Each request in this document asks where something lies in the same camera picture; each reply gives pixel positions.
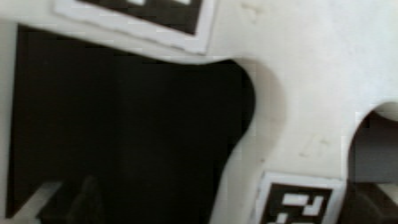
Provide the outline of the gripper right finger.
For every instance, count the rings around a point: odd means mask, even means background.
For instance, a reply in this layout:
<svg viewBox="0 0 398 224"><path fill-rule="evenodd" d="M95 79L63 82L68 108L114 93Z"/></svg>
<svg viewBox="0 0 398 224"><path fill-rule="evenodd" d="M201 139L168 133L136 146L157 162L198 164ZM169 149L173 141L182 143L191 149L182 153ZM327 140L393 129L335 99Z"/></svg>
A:
<svg viewBox="0 0 398 224"><path fill-rule="evenodd" d="M349 185L340 224L398 224L398 204L374 183Z"/></svg>

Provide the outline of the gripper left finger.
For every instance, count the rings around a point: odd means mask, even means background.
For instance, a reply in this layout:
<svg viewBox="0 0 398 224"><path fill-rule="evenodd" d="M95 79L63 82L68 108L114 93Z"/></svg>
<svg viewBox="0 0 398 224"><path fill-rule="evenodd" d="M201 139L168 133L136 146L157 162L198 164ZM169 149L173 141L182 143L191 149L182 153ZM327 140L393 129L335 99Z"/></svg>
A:
<svg viewBox="0 0 398 224"><path fill-rule="evenodd" d="M45 182L8 224L105 224L100 183L93 176L82 184Z"/></svg>

